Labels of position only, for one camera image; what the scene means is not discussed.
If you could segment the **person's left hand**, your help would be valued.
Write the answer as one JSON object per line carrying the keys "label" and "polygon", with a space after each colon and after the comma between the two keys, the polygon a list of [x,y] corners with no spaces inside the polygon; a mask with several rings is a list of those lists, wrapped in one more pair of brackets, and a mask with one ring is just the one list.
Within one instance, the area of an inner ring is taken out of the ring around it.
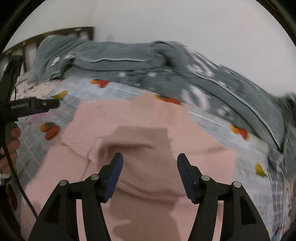
{"label": "person's left hand", "polygon": [[[11,161],[13,163],[14,168],[16,167],[16,160],[18,158],[17,150],[20,147],[19,137],[21,136],[21,129],[17,126],[13,130],[11,130],[11,140],[7,144],[7,148],[11,157]],[[1,148],[1,172],[4,174],[10,174],[11,170],[9,167],[8,160],[4,154],[3,148]]]}

